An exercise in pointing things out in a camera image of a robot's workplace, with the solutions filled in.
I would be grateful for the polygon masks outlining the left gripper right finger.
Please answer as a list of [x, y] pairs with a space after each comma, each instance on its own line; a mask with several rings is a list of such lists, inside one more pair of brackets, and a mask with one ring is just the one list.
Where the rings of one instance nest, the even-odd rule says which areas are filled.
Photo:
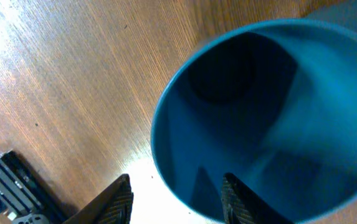
[[223, 175], [221, 202], [226, 224], [293, 224], [232, 173]]

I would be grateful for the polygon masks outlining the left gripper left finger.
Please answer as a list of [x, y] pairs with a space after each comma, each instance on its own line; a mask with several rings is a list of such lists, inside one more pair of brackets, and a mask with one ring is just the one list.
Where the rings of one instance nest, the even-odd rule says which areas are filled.
[[64, 224], [129, 224], [133, 199], [130, 176], [122, 174]]

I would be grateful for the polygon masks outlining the blue cup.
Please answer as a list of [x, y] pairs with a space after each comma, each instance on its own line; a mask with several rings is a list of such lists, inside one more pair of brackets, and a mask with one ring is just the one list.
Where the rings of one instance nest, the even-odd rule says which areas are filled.
[[292, 222], [357, 197], [357, 33], [308, 19], [227, 32], [173, 75], [151, 150], [170, 191], [222, 222], [232, 173]]
[[330, 22], [357, 32], [357, 0], [322, 7], [309, 13], [306, 18]]

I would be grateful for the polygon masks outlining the blue cup front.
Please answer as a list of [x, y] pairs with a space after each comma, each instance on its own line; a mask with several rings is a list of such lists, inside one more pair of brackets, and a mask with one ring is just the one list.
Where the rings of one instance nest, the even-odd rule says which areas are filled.
[[330, 22], [357, 32], [357, 0], [322, 7], [309, 13], [306, 18]]

